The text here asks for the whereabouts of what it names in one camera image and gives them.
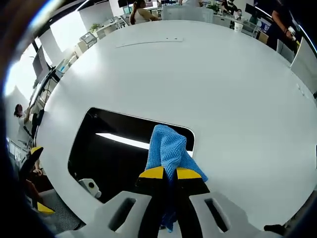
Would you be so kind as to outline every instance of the monitor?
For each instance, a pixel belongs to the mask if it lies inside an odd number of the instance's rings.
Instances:
[[[132,7],[131,6],[126,6],[123,8],[124,14],[130,14],[132,12]]]
[[[33,60],[33,68],[36,74],[36,80],[41,82],[42,79],[49,73],[50,69],[46,63],[43,47],[41,46]]]
[[[162,4],[169,4],[171,1],[170,0],[161,0],[160,1]]]
[[[248,4],[248,3],[246,4],[245,11],[247,13],[251,14],[252,16],[258,14],[258,10],[254,6],[252,6],[252,5]]]
[[[128,6],[129,4],[133,4],[135,0],[118,0],[119,7]]]

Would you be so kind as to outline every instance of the white device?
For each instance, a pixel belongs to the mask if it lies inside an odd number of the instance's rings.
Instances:
[[[91,178],[83,178],[78,181],[93,197],[100,198],[101,192],[95,181]]]

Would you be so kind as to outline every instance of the cable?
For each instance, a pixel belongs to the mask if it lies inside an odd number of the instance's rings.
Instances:
[[[48,89],[44,89],[43,92],[48,91],[48,92],[50,92],[50,94],[52,94],[51,91],[49,90],[49,88],[50,88],[50,83],[51,83],[51,79],[52,79],[52,77],[50,77],[50,79],[49,79]],[[43,106],[43,109],[42,109],[42,110],[44,110],[44,108],[45,108],[47,99],[48,99],[48,94],[46,94],[45,101],[44,101],[44,106]],[[39,125],[37,125],[36,132],[35,132],[34,139],[33,139],[35,146],[36,146],[36,138],[37,138],[37,135],[38,135],[38,130],[39,130]]]
[[[59,70],[57,70],[57,69],[56,69],[56,71],[58,71],[58,72],[59,72],[59,73],[61,73],[62,75],[64,75],[64,74],[65,74],[65,73],[63,73],[63,72],[61,72],[61,71],[59,71]]]

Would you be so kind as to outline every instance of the blue cloth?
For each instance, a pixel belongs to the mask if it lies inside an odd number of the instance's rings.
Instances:
[[[167,125],[156,125],[154,127],[148,155],[146,170],[163,166],[166,171],[170,187],[173,185],[174,173],[177,167],[193,170],[199,173],[204,182],[208,180],[207,176],[201,171],[195,161],[186,151],[186,137],[178,134]],[[175,219],[175,209],[172,202],[167,205],[167,210],[162,219],[162,225],[169,231],[173,230]]]

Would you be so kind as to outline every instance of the woman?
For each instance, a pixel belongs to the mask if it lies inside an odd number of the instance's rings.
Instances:
[[[158,21],[156,16],[153,16],[149,11],[145,10],[145,1],[137,0],[133,3],[133,10],[130,15],[131,25],[140,24],[148,21]]]
[[[17,104],[14,110],[14,115],[18,118],[20,124],[19,140],[25,145],[28,144],[30,138],[34,139],[37,127],[37,114],[33,114],[33,120],[30,121],[31,108],[29,107],[26,111],[23,111],[21,104]]]

